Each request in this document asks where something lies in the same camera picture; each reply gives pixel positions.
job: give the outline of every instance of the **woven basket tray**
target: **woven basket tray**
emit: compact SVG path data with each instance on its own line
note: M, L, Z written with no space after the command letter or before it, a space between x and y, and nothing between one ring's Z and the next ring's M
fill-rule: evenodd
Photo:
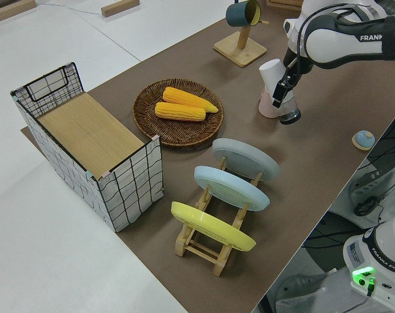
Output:
M166 87L174 87L211 102L219 111L207 113L202 122L174 121L156 116L154 107L163 101ZM146 87L135 99L132 113L139 129L152 138L159 135L164 145L186 147L205 142L218 132L224 120L224 108L219 98L207 87L191 80L161 80Z

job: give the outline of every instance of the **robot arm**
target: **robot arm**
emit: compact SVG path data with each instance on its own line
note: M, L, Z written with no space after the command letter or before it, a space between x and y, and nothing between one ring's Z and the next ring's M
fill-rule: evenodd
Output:
M286 20L284 29L285 72L271 92L277 108L314 65L331 69L359 60L395 60L395 15L387 16L376 1L305 0L299 18Z

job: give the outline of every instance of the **yellow corn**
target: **yellow corn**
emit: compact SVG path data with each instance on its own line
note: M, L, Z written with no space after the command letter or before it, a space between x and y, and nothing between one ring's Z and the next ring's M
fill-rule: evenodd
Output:
M166 102L202 108L206 112L216 113L218 111L218 108L208 100L173 87L166 87L163 92L163 99Z
M156 115L162 119L200 122L206 117L204 109L177 103L157 102L154 110Z

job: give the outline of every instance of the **brown tabletop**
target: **brown tabletop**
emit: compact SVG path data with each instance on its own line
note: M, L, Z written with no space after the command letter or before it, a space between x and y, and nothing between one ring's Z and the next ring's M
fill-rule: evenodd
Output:
M354 133L369 130L379 138L395 117L395 61L314 68L295 88L302 118L294 125L259 114L263 80L258 68L283 58L287 48L283 21L299 15L261 5L263 20L270 25L253 27L250 38L267 53L246 68L213 50L214 43L239 30L222 20L89 92L146 140L131 112L141 90L167 78L197 81L224 105L217 137L249 143L281 167L277 178L259 184L271 204L262 212L248 212L241 228L257 245L249 252L233 250L217 277L208 261L191 253L185 258L175 255L182 226L172 217L170 205L172 201L194 205L201 194L194 168L218 163L208 146L163 148L164 197L118 236L189 312L251 312L364 160L366 153L351 143ZM236 210L213 199L207 212L232 222Z

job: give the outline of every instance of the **white table surface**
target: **white table surface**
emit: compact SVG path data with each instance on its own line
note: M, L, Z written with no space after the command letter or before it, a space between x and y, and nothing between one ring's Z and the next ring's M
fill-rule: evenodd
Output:
M86 91L222 19L232 1L38 0L0 22L0 312L184 312L20 132L9 93L74 61Z

